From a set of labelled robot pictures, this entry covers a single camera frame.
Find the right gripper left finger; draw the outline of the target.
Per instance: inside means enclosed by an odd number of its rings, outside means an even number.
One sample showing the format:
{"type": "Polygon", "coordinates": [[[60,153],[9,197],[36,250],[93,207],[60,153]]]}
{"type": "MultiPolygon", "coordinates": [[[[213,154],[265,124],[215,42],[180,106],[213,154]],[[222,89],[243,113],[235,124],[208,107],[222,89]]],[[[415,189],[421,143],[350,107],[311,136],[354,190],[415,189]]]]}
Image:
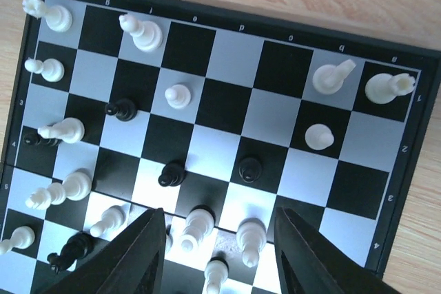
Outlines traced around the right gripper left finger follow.
{"type": "Polygon", "coordinates": [[[148,209],[78,270],[46,293],[160,293],[165,216],[148,209]]]}

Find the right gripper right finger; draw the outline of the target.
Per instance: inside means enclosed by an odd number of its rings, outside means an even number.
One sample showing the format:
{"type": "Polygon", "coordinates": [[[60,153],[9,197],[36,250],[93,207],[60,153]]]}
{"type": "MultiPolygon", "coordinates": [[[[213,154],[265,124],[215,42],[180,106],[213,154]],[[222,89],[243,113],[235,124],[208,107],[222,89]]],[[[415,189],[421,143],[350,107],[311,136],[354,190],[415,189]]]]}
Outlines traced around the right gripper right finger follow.
{"type": "Polygon", "coordinates": [[[282,293],[398,292],[348,258],[292,209],[276,209],[274,245],[282,293]]]}

